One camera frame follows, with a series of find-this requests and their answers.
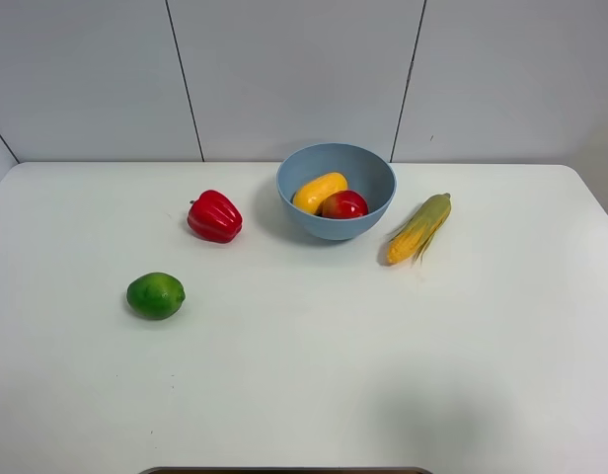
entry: white tabletop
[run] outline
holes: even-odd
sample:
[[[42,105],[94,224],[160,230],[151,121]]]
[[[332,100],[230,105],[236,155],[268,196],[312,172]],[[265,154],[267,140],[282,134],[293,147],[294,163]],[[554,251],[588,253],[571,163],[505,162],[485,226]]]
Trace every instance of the white tabletop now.
[[[559,166],[395,164],[359,238],[285,220],[277,164],[25,164],[0,185],[0,474],[154,466],[608,473],[608,217]],[[244,216],[189,232],[205,189]],[[422,265],[378,263],[418,204]],[[167,272],[169,320],[126,309]]]

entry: corn cob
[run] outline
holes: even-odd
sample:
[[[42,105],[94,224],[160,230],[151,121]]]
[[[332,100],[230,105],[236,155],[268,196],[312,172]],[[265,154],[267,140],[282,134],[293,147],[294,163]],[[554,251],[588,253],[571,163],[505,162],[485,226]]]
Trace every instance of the corn cob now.
[[[427,199],[392,239],[387,251],[390,265],[398,264],[409,257],[422,258],[429,247],[435,231],[440,228],[451,212],[451,195],[435,195]]]

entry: blue bowl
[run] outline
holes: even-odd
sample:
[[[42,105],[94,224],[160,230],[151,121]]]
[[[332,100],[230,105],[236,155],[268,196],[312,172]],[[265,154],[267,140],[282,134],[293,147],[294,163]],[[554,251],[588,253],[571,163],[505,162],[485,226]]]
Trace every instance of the blue bowl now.
[[[334,171],[342,173],[348,187],[365,198],[369,214],[354,219],[329,219],[293,205],[297,190]],[[394,197],[396,177],[390,165],[371,151],[343,143],[322,143],[301,149],[280,165],[277,190],[291,219],[308,233],[326,240],[347,240],[378,222]]]

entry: red apple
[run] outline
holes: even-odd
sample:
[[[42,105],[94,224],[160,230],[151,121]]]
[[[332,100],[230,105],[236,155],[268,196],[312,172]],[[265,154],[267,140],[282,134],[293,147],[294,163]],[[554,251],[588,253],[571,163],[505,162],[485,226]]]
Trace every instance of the red apple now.
[[[367,214],[367,202],[356,191],[339,191],[328,196],[322,205],[322,217],[353,219]]]

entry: red bell pepper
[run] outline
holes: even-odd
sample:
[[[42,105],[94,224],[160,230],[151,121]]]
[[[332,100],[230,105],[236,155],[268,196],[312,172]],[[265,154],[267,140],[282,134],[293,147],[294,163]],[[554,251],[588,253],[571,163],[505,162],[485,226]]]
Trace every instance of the red bell pepper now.
[[[205,240],[226,244],[243,228],[243,217],[232,202],[215,190],[191,201],[188,225]]]

